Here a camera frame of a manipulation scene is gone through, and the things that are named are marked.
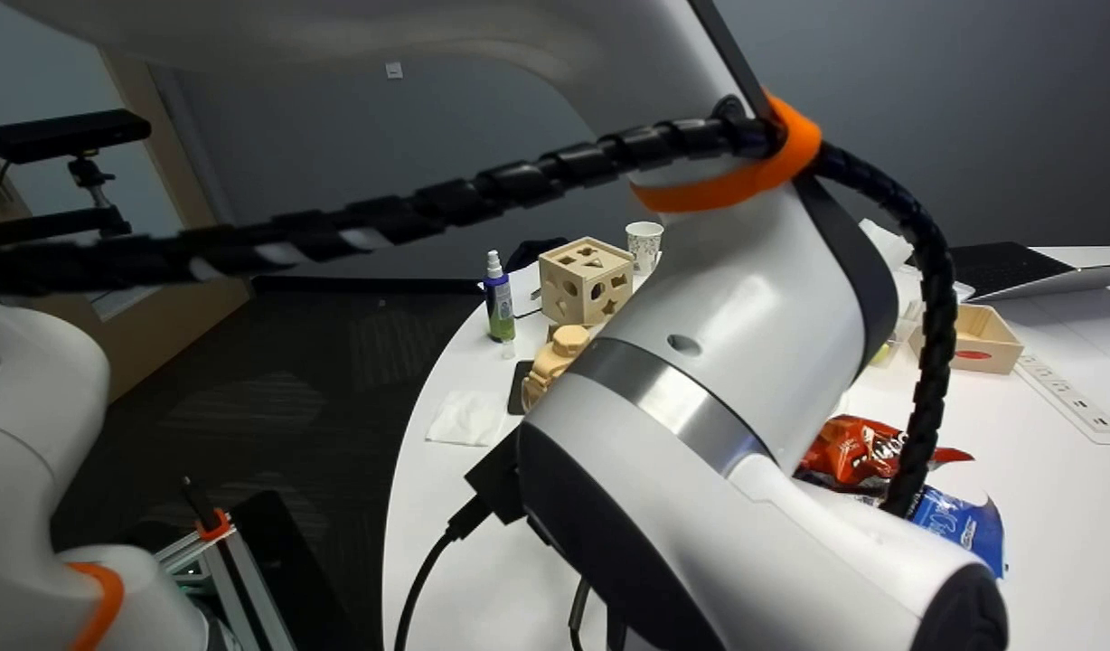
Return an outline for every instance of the wooden cube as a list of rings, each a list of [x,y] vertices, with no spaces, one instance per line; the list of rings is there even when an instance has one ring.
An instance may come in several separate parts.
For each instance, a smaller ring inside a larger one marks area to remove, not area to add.
[[[541,312],[557,327],[579,320],[594,328],[598,320],[617,316],[632,294],[629,254],[599,240],[576,240],[545,251],[538,258],[538,272]]]

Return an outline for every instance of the white table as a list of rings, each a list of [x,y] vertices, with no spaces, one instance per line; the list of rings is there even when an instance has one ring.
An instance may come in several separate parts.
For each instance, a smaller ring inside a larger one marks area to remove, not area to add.
[[[1108,265],[1102,251],[1042,251],[1068,265]],[[1110,296],[1042,296],[1001,306],[1015,316],[1021,339],[1049,364],[1110,406]],[[504,410],[515,364],[532,358],[545,318],[518,320],[515,343],[486,335],[475,312],[437,358],[402,441],[385,539],[385,639],[394,648],[409,581],[475,495],[464,472],[486,454],[469,446],[428,441],[444,400],[464,398]],[[902,351],[869,370],[844,398],[846,411],[905,422],[915,358]],[[1005,515],[1011,575],[1001,581],[1011,648],[1110,648],[1110,446],[1097,446],[1022,377],[954,374],[944,441],[978,454],[969,468],[933,472],[966,495],[989,492]],[[576,571],[525,523],[497,517],[450,547],[435,569],[417,619],[411,651],[564,651]],[[605,604],[588,601],[581,639],[605,648]]]

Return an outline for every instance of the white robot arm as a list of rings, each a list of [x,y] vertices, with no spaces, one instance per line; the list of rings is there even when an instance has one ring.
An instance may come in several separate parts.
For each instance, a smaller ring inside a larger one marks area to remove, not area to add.
[[[714,0],[11,3],[171,65],[504,58],[598,135],[723,99],[775,120]],[[739,166],[688,160],[629,185],[693,196]],[[978,556],[788,476],[896,318],[880,254],[810,178],[680,200],[666,220],[666,265],[518,430],[527,521],[653,648],[1005,648]]]

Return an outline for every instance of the blue object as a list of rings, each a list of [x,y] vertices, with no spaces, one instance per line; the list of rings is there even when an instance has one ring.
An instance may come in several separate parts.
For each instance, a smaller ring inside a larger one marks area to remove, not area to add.
[[[995,580],[1005,575],[1001,515],[990,498],[978,505],[925,483],[913,509],[913,521],[985,556]]]

